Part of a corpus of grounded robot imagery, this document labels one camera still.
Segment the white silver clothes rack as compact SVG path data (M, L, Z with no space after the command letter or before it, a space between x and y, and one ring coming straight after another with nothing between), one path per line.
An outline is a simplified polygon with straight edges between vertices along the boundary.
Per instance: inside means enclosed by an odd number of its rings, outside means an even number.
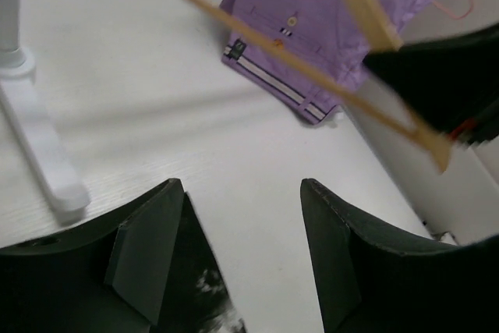
M19 42L20 0L1 0L1 106L49 207L63 225L84 218L90 194L34 88L36 62Z

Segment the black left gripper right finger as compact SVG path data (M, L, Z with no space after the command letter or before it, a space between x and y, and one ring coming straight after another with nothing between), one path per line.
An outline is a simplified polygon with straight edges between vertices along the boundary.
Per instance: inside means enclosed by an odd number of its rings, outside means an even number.
M300 198L325 331L497 331L496 236L466 246L417 236L315 179Z

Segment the purple garment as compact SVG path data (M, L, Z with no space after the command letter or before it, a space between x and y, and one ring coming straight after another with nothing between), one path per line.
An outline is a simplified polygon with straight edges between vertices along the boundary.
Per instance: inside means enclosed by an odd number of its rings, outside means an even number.
M367 77L369 51L342 0L222 0L220 8L348 90ZM232 31L221 60L267 90L310 124L323 122L339 98Z

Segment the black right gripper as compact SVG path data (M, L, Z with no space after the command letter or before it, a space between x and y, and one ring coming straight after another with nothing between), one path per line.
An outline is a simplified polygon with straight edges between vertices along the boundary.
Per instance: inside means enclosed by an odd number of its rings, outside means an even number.
M497 137L497 24L371 52L363 64L439 133L469 146Z

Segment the black white patterned trousers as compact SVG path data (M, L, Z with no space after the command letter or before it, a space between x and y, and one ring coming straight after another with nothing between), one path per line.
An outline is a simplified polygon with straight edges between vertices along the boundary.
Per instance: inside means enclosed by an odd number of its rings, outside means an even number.
M211 245L188 194L165 286L161 313L151 332L241 333L244 320L235 308Z

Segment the wooden hanger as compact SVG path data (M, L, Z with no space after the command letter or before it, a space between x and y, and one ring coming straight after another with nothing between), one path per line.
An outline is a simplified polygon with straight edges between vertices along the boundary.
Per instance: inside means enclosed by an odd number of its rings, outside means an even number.
M311 124L340 104L364 111L424 149L440 172L451 144L411 105L412 126L385 115L356 94L371 52L397 52L400 29L430 0L187 0L225 25L223 62L268 90Z

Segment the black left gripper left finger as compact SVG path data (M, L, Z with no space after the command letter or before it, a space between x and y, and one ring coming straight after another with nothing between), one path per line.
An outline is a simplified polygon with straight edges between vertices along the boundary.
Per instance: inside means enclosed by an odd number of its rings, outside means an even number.
M169 179L82 225L3 248L2 331L149 331L183 198L181 182Z

